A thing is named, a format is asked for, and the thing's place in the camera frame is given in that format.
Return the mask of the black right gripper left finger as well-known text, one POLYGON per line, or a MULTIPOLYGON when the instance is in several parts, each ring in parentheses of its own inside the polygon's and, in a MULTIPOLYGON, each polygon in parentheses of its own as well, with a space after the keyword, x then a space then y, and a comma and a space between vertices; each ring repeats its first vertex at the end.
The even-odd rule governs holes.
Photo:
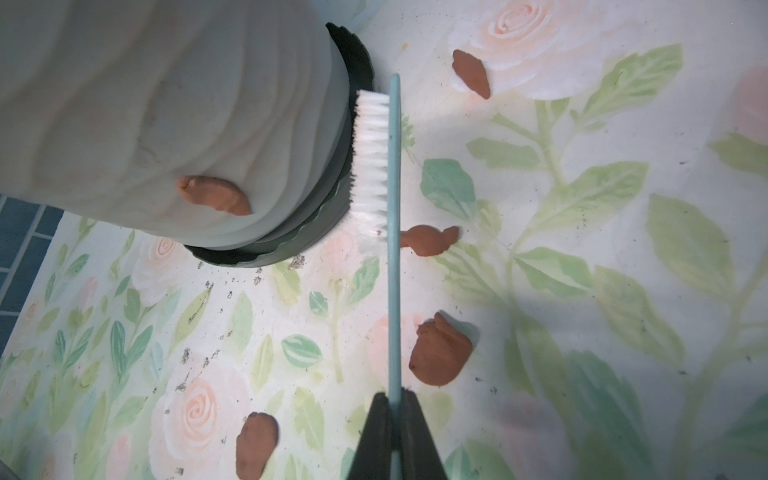
POLYGON ((389 480, 393 451, 393 416, 387 396, 374 395, 347 480, 389 480))

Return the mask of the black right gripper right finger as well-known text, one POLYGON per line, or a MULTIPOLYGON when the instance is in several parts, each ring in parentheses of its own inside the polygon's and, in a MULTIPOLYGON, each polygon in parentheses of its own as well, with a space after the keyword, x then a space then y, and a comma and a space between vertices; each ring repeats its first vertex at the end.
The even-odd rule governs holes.
POLYGON ((397 420, 399 474, 404 480, 447 480, 417 395, 401 390, 397 420))

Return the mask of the teal toothbrush white bristles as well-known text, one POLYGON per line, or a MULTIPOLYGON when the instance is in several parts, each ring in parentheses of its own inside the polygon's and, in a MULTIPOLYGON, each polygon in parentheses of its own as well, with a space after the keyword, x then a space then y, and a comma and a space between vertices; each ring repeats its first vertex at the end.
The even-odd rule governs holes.
POLYGON ((391 412, 402 402, 401 367, 401 78, 386 93, 358 92, 353 124, 351 210, 362 244, 387 262, 388 387, 391 412))

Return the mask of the white ceramic pot with soil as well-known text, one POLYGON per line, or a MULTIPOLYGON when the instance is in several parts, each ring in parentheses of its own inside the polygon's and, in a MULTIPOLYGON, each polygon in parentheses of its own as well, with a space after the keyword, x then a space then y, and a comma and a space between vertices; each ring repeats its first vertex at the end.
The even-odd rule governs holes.
POLYGON ((308 1, 5 1, 1 191, 213 250, 286 221, 339 140, 343 59, 308 1), (186 202, 235 184, 251 214, 186 202))

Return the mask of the brown mud lump large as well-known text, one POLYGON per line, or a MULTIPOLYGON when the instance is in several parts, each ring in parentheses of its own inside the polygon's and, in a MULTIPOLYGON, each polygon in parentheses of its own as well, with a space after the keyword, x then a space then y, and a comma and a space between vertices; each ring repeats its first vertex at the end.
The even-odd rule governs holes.
POLYGON ((443 387, 456 379, 472 352, 471 340, 436 312, 418 326, 408 368, 422 383, 443 387))

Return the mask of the brown mud lump near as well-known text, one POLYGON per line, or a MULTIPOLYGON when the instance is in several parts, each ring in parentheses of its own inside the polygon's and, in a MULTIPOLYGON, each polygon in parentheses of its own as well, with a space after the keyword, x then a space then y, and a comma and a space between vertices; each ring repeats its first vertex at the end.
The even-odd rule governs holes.
POLYGON ((242 480, 259 480, 277 447, 279 424, 262 412, 252 412, 236 439, 236 474, 242 480))

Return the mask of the brown mud lump middle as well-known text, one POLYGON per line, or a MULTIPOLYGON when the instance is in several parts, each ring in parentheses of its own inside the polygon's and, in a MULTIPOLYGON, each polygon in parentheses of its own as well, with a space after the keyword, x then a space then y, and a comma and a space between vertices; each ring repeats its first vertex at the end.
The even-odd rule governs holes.
POLYGON ((417 256, 431 257, 446 252, 460 238, 459 226, 440 230, 430 225, 416 225, 402 231, 400 247, 410 248, 417 256))

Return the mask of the brown mud lump on pot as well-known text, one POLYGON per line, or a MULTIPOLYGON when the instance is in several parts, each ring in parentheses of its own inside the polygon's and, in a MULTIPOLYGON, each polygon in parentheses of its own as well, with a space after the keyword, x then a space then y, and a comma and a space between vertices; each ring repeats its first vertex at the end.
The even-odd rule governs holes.
POLYGON ((176 188, 190 204, 235 216, 251 214, 247 196, 229 181, 206 176, 182 176, 176 180, 176 188))

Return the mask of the brown mud lump far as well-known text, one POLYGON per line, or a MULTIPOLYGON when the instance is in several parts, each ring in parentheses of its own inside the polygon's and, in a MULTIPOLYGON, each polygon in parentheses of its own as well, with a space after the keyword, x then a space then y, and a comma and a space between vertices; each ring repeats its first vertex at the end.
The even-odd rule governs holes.
POLYGON ((483 62, 470 53, 458 49, 453 51, 452 58, 452 68, 465 86, 482 99, 488 100, 491 97, 491 88, 483 62))

